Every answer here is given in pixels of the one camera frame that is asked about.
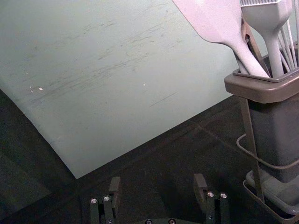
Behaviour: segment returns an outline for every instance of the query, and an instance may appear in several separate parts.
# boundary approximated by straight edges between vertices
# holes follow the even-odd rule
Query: dark countertop
[[[88,223],[89,199],[105,195],[113,176],[122,184],[117,224],[203,222],[193,192],[193,174],[202,173],[211,190],[228,194],[232,223],[274,224],[242,186],[250,165],[235,141],[244,133],[238,100],[229,97],[0,223]]]

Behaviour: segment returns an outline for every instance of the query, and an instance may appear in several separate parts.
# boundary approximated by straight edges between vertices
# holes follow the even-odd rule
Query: gray utensil holder
[[[248,100],[257,156],[276,166],[298,160],[299,69],[276,79],[253,77],[236,70],[224,82],[227,92]],[[284,183],[299,175],[299,164],[282,170],[260,166]]]

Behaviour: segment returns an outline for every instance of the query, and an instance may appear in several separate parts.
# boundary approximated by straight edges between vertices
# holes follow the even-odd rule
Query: dark surface
[[[107,194],[113,176],[122,187],[117,224],[167,217],[203,222],[193,193],[193,174],[202,173],[212,191],[228,194],[232,223],[274,224],[242,187],[251,170],[235,144],[242,134],[238,100],[230,97],[3,223],[88,223],[90,198]]]
[[[0,219],[74,181],[50,144],[0,90]]]

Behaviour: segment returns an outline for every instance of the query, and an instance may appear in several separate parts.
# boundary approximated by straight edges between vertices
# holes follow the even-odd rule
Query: silicone brush
[[[284,74],[278,33],[292,13],[292,0],[240,0],[245,21],[263,37],[273,77]]]

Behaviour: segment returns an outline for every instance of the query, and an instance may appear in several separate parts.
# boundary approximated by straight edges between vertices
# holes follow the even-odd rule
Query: metal stand
[[[252,159],[252,171],[253,171],[253,177],[255,181],[256,195],[246,186],[246,181],[243,182],[245,190],[256,202],[258,202],[267,212],[269,212],[280,223],[294,224],[297,221],[299,221],[299,214],[296,216],[290,215],[291,216],[290,218],[284,218],[281,217],[279,214],[277,214],[273,209],[271,209],[265,203],[265,199],[263,196],[263,189],[260,180],[260,171],[259,171],[260,168],[257,160],[256,144],[255,144],[254,133],[252,128],[249,104],[246,98],[239,97],[239,99],[240,99],[241,112],[242,112],[243,122],[246,131],[247,143],[248,143],[249,152],[247,153],[247,155],[251,155],[251,159]]]

